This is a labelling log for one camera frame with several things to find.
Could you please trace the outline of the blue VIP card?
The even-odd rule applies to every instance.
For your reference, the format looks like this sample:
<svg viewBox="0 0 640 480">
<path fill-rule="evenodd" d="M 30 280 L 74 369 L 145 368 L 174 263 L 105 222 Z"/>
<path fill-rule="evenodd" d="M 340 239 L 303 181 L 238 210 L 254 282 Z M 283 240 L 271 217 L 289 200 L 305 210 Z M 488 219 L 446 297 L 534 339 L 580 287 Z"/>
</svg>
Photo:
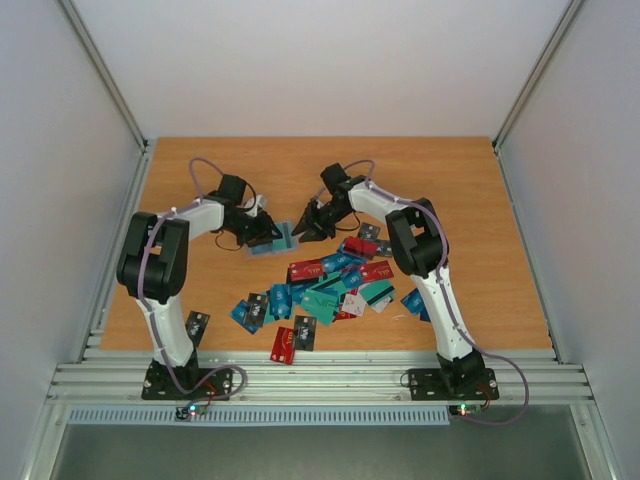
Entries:
<svg viewBox="0 0 640 480">
<path fill-rule="evenodd" d="M 268 255 L 272 252 L 273 245 L 271 243 L 265 243 L 256 245 L 249 248 L 249 252 L 252 256 Z"/>
</svg>

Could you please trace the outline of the teal card magnetic stripe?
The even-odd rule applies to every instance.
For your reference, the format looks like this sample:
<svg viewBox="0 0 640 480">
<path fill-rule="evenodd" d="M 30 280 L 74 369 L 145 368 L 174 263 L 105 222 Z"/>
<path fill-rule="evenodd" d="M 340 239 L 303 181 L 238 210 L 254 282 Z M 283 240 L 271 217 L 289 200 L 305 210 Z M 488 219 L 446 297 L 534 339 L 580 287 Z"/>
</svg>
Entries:
<svg viewBox="0 0 640 480">
<path fill-rule="evenodd" d="M 282 221 L 276 223 L 280 237 L 272 242 L 272 251 L 274 253 L 289 252 L 295 249 L 295 238 L 291 235 L 291 222 Z"/>
</svg>

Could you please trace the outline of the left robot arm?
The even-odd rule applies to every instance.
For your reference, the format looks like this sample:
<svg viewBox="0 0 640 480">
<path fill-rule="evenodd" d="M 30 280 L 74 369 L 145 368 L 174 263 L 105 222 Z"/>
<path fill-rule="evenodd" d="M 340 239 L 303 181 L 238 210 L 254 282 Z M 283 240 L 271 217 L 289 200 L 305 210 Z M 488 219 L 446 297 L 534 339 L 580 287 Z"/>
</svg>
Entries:
<svg viewBox="0 0 640 480">
<path fill-rule="evenodd" d="M 153 359 L 142 387 L 145 400 L 222 401 L 238 393 L 233 377 L 247 380 L 240 367 L 200 366 L 189 335 L 180 293 L 190 243 L 207 233 L 229 232 L 239 246 L 281 238 L 266 211 L 266 199 L 244 179 L 225 174 L 218 188 L 183 207 L 131 217 L 116 267 L 116 279 L 143 312 L 153 343 Z"/>
</svg>

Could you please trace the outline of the red VIP card upper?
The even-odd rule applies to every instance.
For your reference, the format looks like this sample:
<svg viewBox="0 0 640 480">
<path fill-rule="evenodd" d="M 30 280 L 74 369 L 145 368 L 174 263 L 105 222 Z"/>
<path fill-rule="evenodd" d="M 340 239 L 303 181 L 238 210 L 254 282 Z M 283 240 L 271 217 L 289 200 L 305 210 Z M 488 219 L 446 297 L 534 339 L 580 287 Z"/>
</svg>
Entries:
<svg viewBox="0 0 640 480">
<path fill-rule="evenodd" d="M 289 284 L 317 282 L 325 275 L 321 259 L 290 263 L 286 280 Z"/>
</svg>

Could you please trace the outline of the red vip card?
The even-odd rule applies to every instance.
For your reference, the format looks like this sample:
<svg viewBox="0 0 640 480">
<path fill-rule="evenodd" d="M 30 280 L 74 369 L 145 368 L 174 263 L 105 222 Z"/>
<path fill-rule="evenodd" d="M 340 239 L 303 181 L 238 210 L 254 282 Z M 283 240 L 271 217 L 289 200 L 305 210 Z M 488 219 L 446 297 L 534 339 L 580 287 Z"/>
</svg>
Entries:
<svg viewBox="0 0 640 480">
<path fill-rule="evenodd" d="M 325 275 L 321 259 L 290 263 L 286 280 L 289 284 L 317 282 Z"/>
<path fill-rule="evenodd" d="M 393 269 L 387 260 L 362 264 L 357 271 L 364 283 L 389 280 L 394 277 Z"/>
</svg>

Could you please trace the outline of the red card upper right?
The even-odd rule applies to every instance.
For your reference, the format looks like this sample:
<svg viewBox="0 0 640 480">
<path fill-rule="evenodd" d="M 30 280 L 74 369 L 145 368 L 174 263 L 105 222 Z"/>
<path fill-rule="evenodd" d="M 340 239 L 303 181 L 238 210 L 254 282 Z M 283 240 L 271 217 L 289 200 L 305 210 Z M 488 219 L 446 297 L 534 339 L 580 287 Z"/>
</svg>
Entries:
<svg viewBox="0 0 640 480">
<path fill-rule="evenodd" d="M 377 244 L 359 237 L 349 236 L 342 245 L 342 251 L 350 255 L 370 260 L 377 254 Z"/>
</svg>

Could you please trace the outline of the red VIP card centre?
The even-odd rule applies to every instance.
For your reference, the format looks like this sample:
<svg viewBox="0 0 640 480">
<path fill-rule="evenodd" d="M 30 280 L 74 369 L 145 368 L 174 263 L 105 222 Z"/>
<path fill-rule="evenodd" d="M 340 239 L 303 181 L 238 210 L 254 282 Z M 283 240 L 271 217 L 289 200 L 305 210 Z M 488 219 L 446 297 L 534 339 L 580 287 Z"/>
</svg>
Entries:
<svg viewBox="0 0 640 480">
<path fill-rule="evenodd" d="M 362 264 L 357 271 L 364 283 L 389 280 L 394 277 L 393 269 L 387 260 Z"/>
</svg>

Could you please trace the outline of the teal VIP card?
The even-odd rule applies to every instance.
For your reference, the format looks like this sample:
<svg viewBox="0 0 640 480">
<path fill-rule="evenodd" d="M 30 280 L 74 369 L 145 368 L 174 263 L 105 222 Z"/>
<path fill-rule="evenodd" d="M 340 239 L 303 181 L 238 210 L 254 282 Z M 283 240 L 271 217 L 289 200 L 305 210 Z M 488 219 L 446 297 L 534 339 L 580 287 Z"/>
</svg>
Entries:
<svg viewBox="0 0 640 480">
<path fill-rule="evenodd" d="M 324 325 L 330 326 L 339 312 L 339 298 L 333 294 L 307 290 L 301 299 L 301 308 Z"/>
</svg>

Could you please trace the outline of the black VIP card left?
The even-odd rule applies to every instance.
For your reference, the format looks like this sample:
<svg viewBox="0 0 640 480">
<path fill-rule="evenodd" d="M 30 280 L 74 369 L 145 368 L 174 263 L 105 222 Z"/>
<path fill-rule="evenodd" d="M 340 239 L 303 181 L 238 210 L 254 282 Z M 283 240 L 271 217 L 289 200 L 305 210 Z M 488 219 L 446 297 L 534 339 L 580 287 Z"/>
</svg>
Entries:
<svg viewBox="0 0 640 480">
<path fill-rule="evenodd" d="M 262 327 L 267 306 L 268 297 L 264 293 L 250 293 L 247 300 L 246 324 L 256 328 Z"/>
</svg>

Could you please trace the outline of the white card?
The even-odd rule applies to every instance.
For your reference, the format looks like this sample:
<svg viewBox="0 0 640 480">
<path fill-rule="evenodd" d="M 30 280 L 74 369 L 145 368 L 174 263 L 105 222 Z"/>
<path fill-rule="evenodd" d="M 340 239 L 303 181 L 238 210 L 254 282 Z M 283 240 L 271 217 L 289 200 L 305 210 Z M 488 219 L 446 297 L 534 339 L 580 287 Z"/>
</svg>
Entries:
<svg viewBox="0 0 640 480">
<path fill-rule="evenodd" d="M 367 303 L 359 293 L 346 293 L 340 312 L 354 317 L 361 317 L 364 315 L 366 307 Z"/>
</svg>

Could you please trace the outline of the blue card left bottom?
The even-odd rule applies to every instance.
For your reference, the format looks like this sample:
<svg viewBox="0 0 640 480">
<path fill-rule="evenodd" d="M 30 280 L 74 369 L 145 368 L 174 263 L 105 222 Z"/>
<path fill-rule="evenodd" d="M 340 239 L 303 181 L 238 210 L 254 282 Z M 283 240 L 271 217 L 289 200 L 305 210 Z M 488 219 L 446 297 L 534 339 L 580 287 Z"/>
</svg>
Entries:
<svg viewBox="0 0 640 480">
<path fill-rule="evenodd" d="M 245 321 L 245 316 L 248 310 L 248 303 L 246 300 L 240 300 L 236 306 L 231 310 L 230 317 L 240 325 L 244 330 L 246 330 L 250 334 L 255 334 L 259 327 L 249 325 Z"/>
</svg>

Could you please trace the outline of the black card lone left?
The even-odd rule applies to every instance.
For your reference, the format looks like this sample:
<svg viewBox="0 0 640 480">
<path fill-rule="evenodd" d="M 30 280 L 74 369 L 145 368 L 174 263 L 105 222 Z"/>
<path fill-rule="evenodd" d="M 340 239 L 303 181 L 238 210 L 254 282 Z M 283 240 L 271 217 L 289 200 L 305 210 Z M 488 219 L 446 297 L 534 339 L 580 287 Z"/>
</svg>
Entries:
<svg viewBox="0 0 640 480">
<path fill-rule="evenodd" d="M 195 349 L 197 349 L 208 326 L 210 315 L 202 312 L 191 311 L 185 324 L 186 333 Z"/>
</svg>

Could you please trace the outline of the red card bottom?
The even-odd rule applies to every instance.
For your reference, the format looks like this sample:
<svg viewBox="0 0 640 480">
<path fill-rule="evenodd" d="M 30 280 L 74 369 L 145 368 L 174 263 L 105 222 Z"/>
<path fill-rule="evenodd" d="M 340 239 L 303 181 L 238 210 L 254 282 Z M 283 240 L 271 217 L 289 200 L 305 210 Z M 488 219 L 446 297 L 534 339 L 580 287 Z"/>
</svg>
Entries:
<svg viewBox="0 0 640 480">
<path fill-rule="evenodd" d="M 279 327 L 272 346 L 270 360 L 275 363 L 292 365 L 295 354 L 293 340 L 293 329 Z"/>
</svg>

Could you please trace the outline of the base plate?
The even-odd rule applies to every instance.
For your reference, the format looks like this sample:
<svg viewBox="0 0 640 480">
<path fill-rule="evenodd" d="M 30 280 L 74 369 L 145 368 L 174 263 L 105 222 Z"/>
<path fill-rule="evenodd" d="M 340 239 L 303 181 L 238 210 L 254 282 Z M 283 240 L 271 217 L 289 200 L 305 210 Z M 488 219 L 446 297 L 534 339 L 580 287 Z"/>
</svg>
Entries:
<svg viewBox="0 0 640 480">
<path fill-rule="evenodd" d="M 229 393 L 233 386 L 233 372 L 226 368 L 197 387 L 196 384 L 210 372 L 210 369 L 200 368 L 196 359 L 189 360 L 185 366 L 174 367 L 173 372 L 178 383 L 188 390 L 187 394 L 178 389 L 165 365 L 152 360 L 145 374 L 141 398 L 147 401 L 196 400 L 208 398 L 210 395 L 222 396 Z"/>
<path fill-rule="evenodd" d="M 415 368 L 406 374 L 414 401 L 493 401 L 500 398 L 495 373 L 488 368 L 459 379 L 442 369 Z"/>
</svg>

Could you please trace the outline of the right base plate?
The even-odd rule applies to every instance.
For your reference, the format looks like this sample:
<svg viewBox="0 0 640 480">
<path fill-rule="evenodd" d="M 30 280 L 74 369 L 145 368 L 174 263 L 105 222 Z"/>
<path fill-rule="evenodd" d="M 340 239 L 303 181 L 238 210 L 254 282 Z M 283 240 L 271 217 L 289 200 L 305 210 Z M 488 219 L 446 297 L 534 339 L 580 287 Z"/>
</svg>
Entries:
<svg viewBox="0 0 640 480">
<path fill-rule="evenodd" d="M 415 368 L 406 374 L 414 401 L 493 401 L 500 398 L 495 373 L 488 368 L 459 379 L 442 369 Z"/>
</svg>

